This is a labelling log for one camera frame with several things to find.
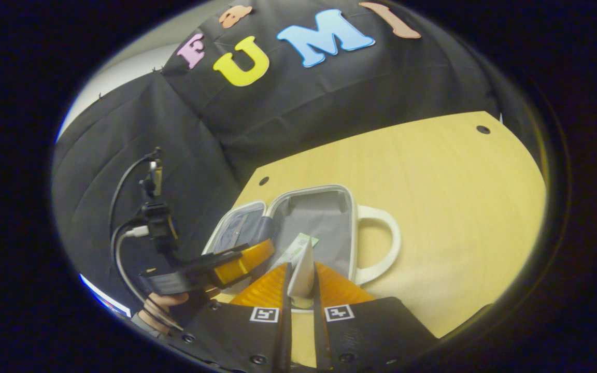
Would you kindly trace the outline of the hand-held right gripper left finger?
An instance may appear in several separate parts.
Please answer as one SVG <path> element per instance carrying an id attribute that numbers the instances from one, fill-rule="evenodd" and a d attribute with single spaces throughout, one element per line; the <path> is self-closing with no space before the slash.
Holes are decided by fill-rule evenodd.
<path id="1" fill-rule="evenodd" d="M 169 335 L 169 348 L 190 363 L 215 372 L 289 372 L 291 305 L 280 276 L 278 307 L 243 306 L 210 300 L 181 331 Z"/>

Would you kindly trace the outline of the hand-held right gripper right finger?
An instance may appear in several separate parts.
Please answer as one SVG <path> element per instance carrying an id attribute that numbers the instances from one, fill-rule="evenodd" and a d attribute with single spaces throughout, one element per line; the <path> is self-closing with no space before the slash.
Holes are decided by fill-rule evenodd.
<path id="1" fill-rule="evenodd" d="M 402 372 L 438 343 L 398 298 L 376 298 L 318 262 L 314 336 L 319 372 Z"/>

